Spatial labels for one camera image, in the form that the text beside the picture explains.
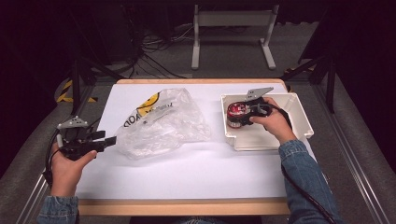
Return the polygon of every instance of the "person's left hand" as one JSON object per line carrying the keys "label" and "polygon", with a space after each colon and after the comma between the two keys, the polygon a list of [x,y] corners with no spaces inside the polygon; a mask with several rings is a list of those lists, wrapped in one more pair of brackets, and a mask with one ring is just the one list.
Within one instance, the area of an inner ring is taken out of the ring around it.
{"label": "person's left hand", "polygon": [[[58,144],[52,145],[52,153],[59,149]],[[92,150],[77,161],[67,159],[58,151],[52,157],[52,188],[50,195],[57,197],[73,197],[76,193],[78,181],[81,179],[82,169],[97,155]]]}

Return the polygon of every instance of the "white stand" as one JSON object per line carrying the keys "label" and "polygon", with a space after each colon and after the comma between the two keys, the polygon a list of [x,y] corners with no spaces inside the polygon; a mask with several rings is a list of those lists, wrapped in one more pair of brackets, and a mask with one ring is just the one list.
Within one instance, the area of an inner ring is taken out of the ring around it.
{"label": "white stand", "polygon": [[268,44],[274,29],[278,9],[279,6],[274,6],[272,10],[264,11],[199,11],[198,5],[195,5],[194,46],[191,68],[196,70],[199,67],[200,26],[266,26],[267,32],[265,38],[261,38],[260,42],[269,69],[276,69]]}

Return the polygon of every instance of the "wooden table edge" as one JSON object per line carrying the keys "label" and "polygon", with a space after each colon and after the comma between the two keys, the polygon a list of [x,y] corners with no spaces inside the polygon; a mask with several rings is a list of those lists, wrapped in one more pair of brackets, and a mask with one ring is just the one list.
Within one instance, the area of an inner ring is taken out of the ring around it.
{"label": "wooden table edge", "polygon": [[117,84],[224,84],[224,83],[280,83],[280,78],[188,78],[188,79],[120,79]]}
{"label": "wooden table edge", "polygon": [[288,215],[286,198],[230,200],[79,200],[82,216]]}

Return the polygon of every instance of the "yellow logo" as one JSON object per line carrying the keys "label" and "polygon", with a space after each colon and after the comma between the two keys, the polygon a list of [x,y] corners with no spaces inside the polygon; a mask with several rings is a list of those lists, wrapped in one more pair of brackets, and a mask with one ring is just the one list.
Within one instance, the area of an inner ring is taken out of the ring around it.
{"label": "yellow logo", "polygon": [[157,92],[154,95],[152,95],[145,103],[140,105],[136,110],[137,114],[140,115],[140,117],[143,117],[147,115],[147,113],[152,109],[155,103],[157,103],[158,99],[160,99],[160,93]]}

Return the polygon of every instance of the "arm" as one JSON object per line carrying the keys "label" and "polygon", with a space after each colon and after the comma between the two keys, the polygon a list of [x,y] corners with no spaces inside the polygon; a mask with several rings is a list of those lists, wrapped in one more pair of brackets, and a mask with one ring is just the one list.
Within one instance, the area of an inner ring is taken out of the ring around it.
{"label": "arm", "polygon": [[[264,100],[277,106],[271,98]],[[250,121],[262,124],[279,141],[282,166],[293,182],[318,201],[336,223],[344,223],[318,164],[308,154],[304,143],[297,140],[283,116],[273,110],[269,117],[251,117]],[[289,223],[329,223],[319,210],[286,179],[285,189],[291,211]]]}
{"label": "arm", "polygon": [[52,146],[53,185],[37,217],[37,223],[75,223],[78,214],[78,198],[75,196],[82,169],[96,157],[95,150],[78,161],[70,161]]}

